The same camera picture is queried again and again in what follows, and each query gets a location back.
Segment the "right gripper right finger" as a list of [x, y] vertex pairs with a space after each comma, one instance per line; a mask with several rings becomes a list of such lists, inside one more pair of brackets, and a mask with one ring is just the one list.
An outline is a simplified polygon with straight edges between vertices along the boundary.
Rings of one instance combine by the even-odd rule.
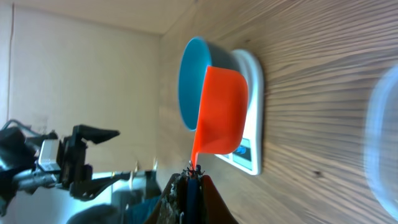
[[209, 175], [204, 175], [201, 178], [201, 189], [205, 208], [205, 223], [238, 224]]

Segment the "red scoop with blue handle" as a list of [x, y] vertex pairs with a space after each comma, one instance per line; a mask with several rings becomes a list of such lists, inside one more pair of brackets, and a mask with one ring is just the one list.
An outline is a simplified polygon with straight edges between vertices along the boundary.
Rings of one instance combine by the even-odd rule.
[[187, 181], [188, 223], [205, 223], [200, 154], [229, 154], [240, 145], [248, 107], [248, 86], [235, 70], [209, 66], [200, 100]]

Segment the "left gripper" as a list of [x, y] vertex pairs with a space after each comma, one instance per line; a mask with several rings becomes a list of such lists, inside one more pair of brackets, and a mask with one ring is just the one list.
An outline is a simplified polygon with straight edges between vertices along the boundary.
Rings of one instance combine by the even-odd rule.
[[99, 129], [84, 124], [74, 126], [72, 135], [63, 140], [65, 152], [59, 180], [61, 189], [68, 190], [75, 199], [90, 201], [109, 187], [112, 193], [117, 190], [133, 190], [134, 179], [145, 179], [149, 174], [148, 170], [112, 172], [92, 179], [93, 168], [85, 164], [87, 145], [82, 139], [99, 144], [119, 135], [118, 130]]

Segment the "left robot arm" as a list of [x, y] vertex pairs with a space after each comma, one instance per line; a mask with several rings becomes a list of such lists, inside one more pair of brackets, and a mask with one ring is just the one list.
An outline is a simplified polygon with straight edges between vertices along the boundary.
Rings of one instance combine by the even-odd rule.
[[1, 216], [18, 191], [33, 194], [39, 188], [55, 188], [87, 202], [116, 182], [148, 179], [151, 173], [139, 169], [93, 178], [93, 167], [85, 162], [87, 143], [100, 144], [119, 134], [81, 124], [60, 139], [55, 131], [40, 134], [18, 120], [8, 121], [1, 129]]

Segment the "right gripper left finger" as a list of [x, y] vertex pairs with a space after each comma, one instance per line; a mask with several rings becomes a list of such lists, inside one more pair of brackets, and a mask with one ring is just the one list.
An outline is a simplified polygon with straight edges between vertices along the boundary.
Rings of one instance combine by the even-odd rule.
[[187, 174], [173, 174], [169, 179], [154, 211], [151, 223], [187, 224]]

